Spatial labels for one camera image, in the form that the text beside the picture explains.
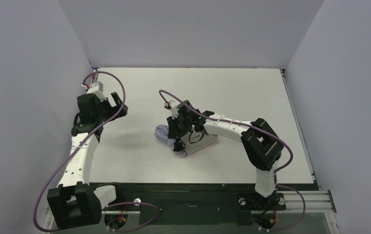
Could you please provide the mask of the pink umbrella case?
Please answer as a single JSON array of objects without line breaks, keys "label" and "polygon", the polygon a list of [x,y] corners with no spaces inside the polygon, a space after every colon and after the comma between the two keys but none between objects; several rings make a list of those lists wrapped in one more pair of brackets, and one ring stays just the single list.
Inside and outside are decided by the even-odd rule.
[{"label": "pink umbrella case", "polygon": [[191,131],[182,137],[182,140],[185,143],[185,151],[188,155],[214,143],[217,139],[217,135],[206,135],[195,131]]}]

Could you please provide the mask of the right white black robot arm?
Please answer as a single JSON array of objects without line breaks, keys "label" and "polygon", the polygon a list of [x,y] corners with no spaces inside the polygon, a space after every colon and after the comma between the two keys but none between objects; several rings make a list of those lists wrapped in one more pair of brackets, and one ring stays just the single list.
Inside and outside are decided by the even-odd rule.
[{"label": "right white black robot arm", "polygon": [[200,112],[184,103],[172,101],[165,104],[171,112],[167,118],[167,137],[174,141],[175,152],[193,154],[224,137],[243,145],[251,164],[256,168],[255,192],[264,198],[270,197],[277,188],[275,169],[283,146],[273,135],[275,132],[261,118],[256,121],[237,121],[212,111]]}]

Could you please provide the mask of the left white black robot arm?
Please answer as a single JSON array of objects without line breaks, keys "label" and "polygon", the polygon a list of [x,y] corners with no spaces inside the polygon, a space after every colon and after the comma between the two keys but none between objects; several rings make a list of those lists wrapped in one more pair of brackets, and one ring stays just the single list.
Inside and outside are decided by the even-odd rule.
[{"label": "left white black robot arm", "polygon": [[90,186],[93,156],[99,145],[104,125],[128,113],[128,107],[116,92],[107,98],[94,93],[77,98],[79,112],[71,129],[72,148],[65,171],[56,188],[48,190],[47,201],[59,230],[97,224],[102,211],[117,199],[116,183],[97,188]]}]

